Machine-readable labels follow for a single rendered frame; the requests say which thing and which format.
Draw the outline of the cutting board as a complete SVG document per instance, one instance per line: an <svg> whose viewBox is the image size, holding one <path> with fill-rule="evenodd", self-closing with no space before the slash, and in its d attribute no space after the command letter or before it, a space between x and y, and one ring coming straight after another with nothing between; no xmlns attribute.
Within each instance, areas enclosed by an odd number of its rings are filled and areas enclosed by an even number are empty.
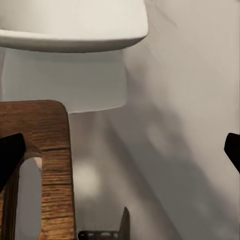
<svg viewBox="0 0 240 240"><path fill-rule="evenodd" d="M0 102L0 139L18 133L23 135L26 149L41 153L41 233L38 240L76 240L66 107L52 99ZM0 240L8 240L12 175L0 192Z"/></svg>

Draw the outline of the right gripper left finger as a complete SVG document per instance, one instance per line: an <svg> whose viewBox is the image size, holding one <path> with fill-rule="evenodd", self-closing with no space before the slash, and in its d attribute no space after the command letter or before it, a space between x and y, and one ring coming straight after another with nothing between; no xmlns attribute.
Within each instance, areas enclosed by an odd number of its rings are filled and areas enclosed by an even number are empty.
<svg viewBox="0 0 240 240"><path fill-rule="evenodd" d="M26 153L21 133L0 138L0 193Z"/></svg>

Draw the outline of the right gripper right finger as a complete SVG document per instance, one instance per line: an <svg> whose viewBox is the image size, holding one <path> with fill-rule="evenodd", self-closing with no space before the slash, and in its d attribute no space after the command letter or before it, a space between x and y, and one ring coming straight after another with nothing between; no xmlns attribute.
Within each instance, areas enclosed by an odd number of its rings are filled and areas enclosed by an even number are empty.
<svg viewBox="0 0 240 240"><path fill-rule="evenodd" d="M224 151L240 173L240 135L229 133L227 135Z"/></svg>

